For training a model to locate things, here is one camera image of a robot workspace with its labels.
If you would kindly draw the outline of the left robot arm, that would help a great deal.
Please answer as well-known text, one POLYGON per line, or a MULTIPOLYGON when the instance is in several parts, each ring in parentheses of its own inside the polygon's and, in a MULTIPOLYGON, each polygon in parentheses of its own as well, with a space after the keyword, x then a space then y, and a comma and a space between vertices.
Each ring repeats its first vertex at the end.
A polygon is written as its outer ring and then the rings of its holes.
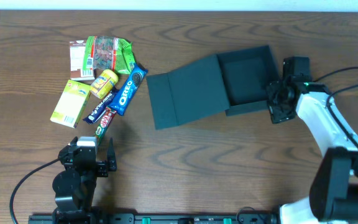
POLYGON ((107 159, 97 161, 98 141, 95 137, 75 137, 58 154, 65 170, 53 180, 57 208, 52 213, 52 222, 109 223, 109 217, 101 209, 93 207, 92 201, 99 177, 107 177, 117 170, 116 155, 112 139, 109 140, 107 159))

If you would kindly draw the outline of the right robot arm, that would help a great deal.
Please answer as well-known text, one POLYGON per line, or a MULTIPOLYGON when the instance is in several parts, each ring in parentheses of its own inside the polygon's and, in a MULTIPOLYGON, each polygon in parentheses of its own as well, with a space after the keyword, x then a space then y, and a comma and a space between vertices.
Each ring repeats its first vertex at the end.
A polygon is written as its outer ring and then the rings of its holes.
POLYGON ((273 123, 299 117, 314 137, 323 160, 309 195, 279 208, 280 223, 358 222, 358 135, 321 83, 283 81, 267 86, 273 123))

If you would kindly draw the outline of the green snack bag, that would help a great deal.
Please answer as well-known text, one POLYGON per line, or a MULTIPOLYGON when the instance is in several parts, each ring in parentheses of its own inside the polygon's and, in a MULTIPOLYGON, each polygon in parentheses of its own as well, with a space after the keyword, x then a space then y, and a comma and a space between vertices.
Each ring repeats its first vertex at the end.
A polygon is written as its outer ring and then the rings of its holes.
POLYGON ((130 74, 136 64, 132 43, 120 37, 89 36, 85 43, 83 71, 110 69, 130 74))

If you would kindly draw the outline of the yellow green carton box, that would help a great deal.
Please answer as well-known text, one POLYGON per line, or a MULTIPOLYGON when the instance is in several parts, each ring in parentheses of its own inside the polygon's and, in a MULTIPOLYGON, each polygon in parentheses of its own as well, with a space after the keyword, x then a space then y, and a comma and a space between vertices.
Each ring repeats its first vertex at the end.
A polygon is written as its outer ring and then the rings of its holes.
POLYGON ((68 80, 50 121, 76 128, 90 97, 90 86, 68 80))

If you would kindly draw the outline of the dark green folding box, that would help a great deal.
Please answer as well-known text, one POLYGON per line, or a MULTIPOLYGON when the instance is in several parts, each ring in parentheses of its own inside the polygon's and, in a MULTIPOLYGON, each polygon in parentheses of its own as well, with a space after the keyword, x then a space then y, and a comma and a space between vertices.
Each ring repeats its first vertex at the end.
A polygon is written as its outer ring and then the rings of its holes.
POLYGON ((221 112, 234 116, 266 110, 266 87, 278 79, 268 45, 212 54, 149 76, 155 128, 172 128, 221 112))

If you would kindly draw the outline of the blue Oreo cookie pack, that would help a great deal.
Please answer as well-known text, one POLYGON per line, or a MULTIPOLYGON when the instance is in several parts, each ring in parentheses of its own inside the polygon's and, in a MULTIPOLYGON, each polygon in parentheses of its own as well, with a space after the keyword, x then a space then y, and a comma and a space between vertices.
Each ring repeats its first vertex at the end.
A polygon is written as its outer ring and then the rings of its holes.
POLYGON ((129 103, 133 99, 138 87, 147 73, 148 70, 139 67, 138 64, 135 64, 131 74, 115 95, 114 99, 109 104, 109 107, 112 110, 115 110, 117 114, 124 116, 129 103))

